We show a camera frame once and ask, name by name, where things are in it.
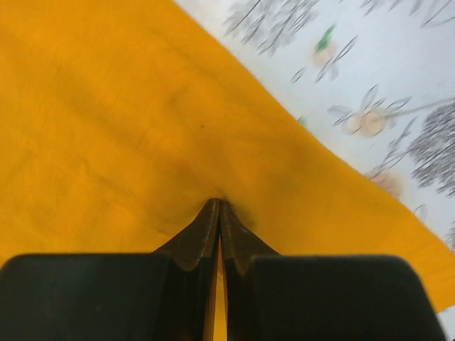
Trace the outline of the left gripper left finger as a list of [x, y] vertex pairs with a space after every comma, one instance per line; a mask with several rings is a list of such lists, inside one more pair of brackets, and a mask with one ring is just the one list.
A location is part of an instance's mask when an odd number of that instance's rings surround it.
[[220, 203], [149, 253], [23, 254], [1, 268], [2, 340], [211, 340]]

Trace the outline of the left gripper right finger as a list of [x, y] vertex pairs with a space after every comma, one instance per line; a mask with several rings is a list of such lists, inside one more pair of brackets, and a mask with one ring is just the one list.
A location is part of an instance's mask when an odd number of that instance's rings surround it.
[[420, 279], [394, 256], [283, 256], [222, 202], [229, 340], [443, 340]]

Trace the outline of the orange t shirt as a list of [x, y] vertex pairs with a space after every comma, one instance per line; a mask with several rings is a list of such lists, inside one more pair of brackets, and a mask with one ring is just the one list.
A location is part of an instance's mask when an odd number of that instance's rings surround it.
[[216, 198], [283, 255], [404, 259], [453, 340], [454, 251], [181, 2], [1, 2], [1, 263], [153, 251]]

